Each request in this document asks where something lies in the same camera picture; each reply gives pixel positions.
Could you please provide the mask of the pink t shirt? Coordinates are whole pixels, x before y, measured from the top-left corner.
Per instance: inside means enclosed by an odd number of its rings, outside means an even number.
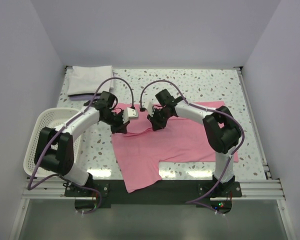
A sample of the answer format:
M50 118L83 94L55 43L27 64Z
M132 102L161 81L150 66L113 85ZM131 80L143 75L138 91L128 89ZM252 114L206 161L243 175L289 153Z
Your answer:
M173 116L164 129L154 131L146 111L127 126L127 133L111 136L113 151L130 194L162 180L160 163L214 163L217 152L210 146L202 120L223 102L200 102L199 122Z

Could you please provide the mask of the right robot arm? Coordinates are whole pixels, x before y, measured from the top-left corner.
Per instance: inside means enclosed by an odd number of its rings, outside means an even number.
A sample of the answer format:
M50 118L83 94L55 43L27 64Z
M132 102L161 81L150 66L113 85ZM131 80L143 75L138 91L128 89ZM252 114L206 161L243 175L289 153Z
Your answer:
M234 154L244 140L241 125L233 118L230 110L222 105L210 108L188 102L184 97L174 98L167 89L155 95L159 107L149 102L145 108L147 119L154 131L163 130L172 117L185 118L204 126L209 146L215 151L213 177L224 184L234 180Z

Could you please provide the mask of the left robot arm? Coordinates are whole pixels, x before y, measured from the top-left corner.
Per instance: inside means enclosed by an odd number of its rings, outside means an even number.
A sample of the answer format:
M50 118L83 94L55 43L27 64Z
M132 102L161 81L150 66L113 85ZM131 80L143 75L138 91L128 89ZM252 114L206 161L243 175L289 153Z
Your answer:
M39 133L31 177L34 178L38 168L42 168L78 186L91 188L92 175L75 163L74 143L99 122L109 125L113 134L126 134L135 110L130 107L116 109L117 102L114 94L104 91L99 99L86 103L66 122L54 128L44 127Z

